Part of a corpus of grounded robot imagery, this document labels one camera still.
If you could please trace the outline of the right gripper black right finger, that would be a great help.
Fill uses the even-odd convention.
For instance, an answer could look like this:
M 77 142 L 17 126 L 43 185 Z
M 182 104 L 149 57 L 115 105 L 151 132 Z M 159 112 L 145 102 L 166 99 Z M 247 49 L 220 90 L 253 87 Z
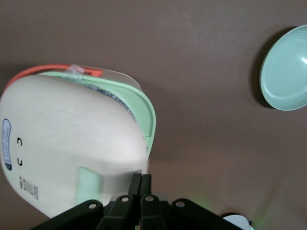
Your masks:
M 140 185 L 142 230 L 236 230 L 237 226 L 200 205 L 180 198 L 162 201 L 151 191 L 152 177 L 143 174 Z

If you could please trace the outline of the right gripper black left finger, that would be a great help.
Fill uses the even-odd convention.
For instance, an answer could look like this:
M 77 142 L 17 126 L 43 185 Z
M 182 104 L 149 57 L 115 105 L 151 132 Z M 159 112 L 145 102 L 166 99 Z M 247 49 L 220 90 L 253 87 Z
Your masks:
M 97 200 L 85 201 L 35 227 L 34 230 L 133 230 L 136 198 L 142 175 L 132 176 L 129 190 L 103 206 Z

